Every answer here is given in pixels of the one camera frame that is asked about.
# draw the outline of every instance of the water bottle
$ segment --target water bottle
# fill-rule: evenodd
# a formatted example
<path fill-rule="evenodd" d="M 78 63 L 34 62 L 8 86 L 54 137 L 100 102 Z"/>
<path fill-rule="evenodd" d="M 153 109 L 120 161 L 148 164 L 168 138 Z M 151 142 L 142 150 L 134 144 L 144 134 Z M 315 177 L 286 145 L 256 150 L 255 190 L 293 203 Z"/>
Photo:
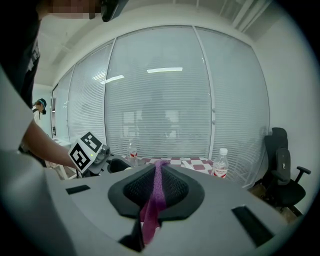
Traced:
<path fill-rule="evenodd" d="M 134 144 L 134 139 L 130 138 L 129 139 L 129 145 L 128 145 L 128 149 L 127 149 L 127 158 L 128 161 L 135 167 L 138 166 L 138 151 L 137 151 L 137 147 Z"/>
<path fill-rule="evenodd" d="M 228 149 L 220 148 L 219 155 L 213 161 L 213 176 L 220 178 L 226 178 L 228 171 L 228 160 L 227 160 Z"/>

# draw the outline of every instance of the white bottle cap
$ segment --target white bottle cap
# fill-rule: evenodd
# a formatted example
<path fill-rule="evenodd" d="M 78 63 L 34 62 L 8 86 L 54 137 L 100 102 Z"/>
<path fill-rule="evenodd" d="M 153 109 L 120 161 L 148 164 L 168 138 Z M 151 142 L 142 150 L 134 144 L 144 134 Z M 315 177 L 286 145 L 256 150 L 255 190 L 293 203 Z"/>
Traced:
<path fill-rule="evenodd" d="M 226 155 L 228 154 L 228 149 L 226 149 L 226 148 L 220 148 L 219 154 L 220 154 L 220 155 L 223 155 L 223 156 L 226 156 Z"/>

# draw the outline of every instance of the office chair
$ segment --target office chair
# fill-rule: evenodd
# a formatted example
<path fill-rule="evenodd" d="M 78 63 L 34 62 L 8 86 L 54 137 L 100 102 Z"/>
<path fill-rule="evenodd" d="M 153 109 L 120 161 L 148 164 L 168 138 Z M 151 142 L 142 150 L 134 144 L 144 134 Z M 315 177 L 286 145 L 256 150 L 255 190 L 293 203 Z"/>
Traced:
<path fill-rule="evenodd" d="M 262 184 L 266 188 L 263 199 L 274 207 L 293 206 L 306 195 L 304 188 L 298 184 L 302 174 L 309 175 L 311 171 L 298 166 L 299 175 L 294 181 L 290 179 L 291 157 L 285 129 L 272 128 L 272 135 L 265 136 L 264 143 L 268 156 L 268 169 L 262 178 Z"/>

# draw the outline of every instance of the purple cloth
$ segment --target purple cloth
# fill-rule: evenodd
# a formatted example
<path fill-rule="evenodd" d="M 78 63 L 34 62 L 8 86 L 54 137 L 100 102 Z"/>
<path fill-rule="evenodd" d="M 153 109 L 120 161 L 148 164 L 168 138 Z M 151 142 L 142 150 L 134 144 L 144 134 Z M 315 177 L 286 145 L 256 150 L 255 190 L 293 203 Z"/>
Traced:
<path fill-rule="evenodd" d="M 166 209 L 166 199 L 162 188 L 162 171 L 161 166 L 167 165 L 168 162 L 159 160 L 155 163 L 155 174 L 153 181 L 153 191 L 149 200 L 146 202 L 140 212 L 140 221 L 143 222 L 142 236 L 143 243 L 148 245 L 154 238 L 156 228 L 159 227 L 158 214 Z"/>

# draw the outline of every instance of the red and white checkered cloth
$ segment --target red and white checkered cloth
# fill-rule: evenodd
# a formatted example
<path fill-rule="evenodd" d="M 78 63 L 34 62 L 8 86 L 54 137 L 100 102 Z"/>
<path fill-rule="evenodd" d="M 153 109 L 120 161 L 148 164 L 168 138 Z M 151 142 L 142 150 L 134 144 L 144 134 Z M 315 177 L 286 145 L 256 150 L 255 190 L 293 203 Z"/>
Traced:
<path fill-rule="evenodd" d="M 214 162 L 212 160 L 206 159 L 204 157 L 181 157 L 181 158 L 165 158 L 165 157 L 138 157 L 139 160 L 145 160 L 145 164 L 154 164 L 158 160 L 170 161 L 171 165 L 185 167 L 182 161 L 186 161 L 193 169 L 197 172 L 212 175 L 212 169 Z"/>

